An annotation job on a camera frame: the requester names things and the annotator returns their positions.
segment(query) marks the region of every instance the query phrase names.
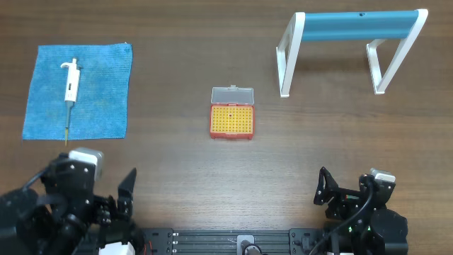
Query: clear plastic lid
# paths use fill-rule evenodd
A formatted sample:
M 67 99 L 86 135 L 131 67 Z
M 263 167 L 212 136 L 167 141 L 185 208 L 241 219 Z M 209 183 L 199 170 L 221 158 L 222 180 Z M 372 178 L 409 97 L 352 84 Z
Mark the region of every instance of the clear plastic lid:
M 236 103 L 242 105 L 253 105 L 252 88 L 236 88 L 236 85 L 230 87 L 214 87 L 212 88 L 211 104 L 228 104 Z

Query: blue panel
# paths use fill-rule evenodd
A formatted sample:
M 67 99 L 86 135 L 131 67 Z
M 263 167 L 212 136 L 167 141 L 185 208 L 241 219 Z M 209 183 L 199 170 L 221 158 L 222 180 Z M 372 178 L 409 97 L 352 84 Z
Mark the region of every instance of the blue panel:
M 306 13 L 303 41 L 407 38 L 418 11 Z

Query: pipette tip box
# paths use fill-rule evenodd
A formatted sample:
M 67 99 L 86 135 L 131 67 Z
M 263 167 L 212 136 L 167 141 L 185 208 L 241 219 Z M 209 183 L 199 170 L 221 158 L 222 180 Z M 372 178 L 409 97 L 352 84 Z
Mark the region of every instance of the pipette tip box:
M 252 88 L 214 87 L 211 96 L 211 138 L 252 139 L 255 133 Z

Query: yellow pipette tip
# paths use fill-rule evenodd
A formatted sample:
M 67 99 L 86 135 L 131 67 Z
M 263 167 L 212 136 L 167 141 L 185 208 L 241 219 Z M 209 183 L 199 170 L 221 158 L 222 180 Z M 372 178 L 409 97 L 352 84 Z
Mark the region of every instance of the yellow pipette tip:
M 64 129 L 64 146 L 68 146 L 68 128 Z

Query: white support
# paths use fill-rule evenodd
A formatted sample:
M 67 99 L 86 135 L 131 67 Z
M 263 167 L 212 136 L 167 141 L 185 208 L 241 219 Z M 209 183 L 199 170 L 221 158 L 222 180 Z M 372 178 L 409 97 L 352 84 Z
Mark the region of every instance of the white support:
M 418 34 L 420 33 L 423 25 L 425 24 L 426 18 L 428 17 L 428 10 L 418 9 L 418 17 L 414 25 L 411 28 L 411 31 L 408 34 L 408 37 L 402 39 L 396 49 L 394 58 L 391 60 L 389 68 L 384 74 L 384 77 L 381 77 L 381 69 L 379 67 L 379 60 L 377 59 L 376 48 L 385 40 L 376 39 L 371 43 L 367 44 L 367 54 L 369 62 L 369 70 L 371 71 L 371 77 L 373 81 L 374 93 L 376 95 L 383 94 L 385 89 L 389 85 L 391 79 L 394 77 L 396 70 L 398 70 L 400 64 L 404 60 L 404 57 L 408 54 L 413 42 L 417 39 Z
M 292 75 L 296 66 L 299 47 L 302 42 L 302 33 L 304 32 L 305 13 L 295 13 L 285 33 L 277 46 L 277 68 L 278 82 L 280 85 L 280 97 L 287 98 L 289 96 L 289 88 L 291 87 Z

